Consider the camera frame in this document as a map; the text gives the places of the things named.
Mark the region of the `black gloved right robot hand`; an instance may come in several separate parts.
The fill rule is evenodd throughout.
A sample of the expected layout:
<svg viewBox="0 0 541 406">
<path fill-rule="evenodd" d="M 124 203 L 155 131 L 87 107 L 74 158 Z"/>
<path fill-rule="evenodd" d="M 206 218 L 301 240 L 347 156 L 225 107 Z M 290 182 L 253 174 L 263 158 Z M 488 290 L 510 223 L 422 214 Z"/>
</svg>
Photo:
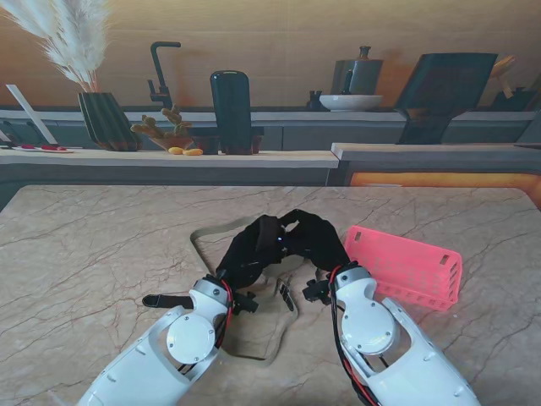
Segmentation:
<svg viewBox="0 0 541 406">
<path fill-rule="evenodd" d="M 283 239 L 290 254 L 302 256 L 328 272 L 350 262 L 336 229 L 329 221 L 300 209 L 288 212 L 279 221 L 283 227 L 297 224 L 285 233 Z"/>
</svg>

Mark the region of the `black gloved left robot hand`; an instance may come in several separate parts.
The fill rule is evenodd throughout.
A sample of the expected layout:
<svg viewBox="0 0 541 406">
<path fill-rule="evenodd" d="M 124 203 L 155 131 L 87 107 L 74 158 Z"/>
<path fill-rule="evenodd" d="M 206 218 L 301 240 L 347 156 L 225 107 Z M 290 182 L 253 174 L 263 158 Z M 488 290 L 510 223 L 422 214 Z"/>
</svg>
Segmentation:
<svg viewBox="0 0 541 406">
<path fill-rule="evenodd" d="M 286 256 L 285 231 L 279 219 L 262 215 L 237 234 L 216 269 L 231 289 L 251 286 L 263 270 Z"/>
</svg>

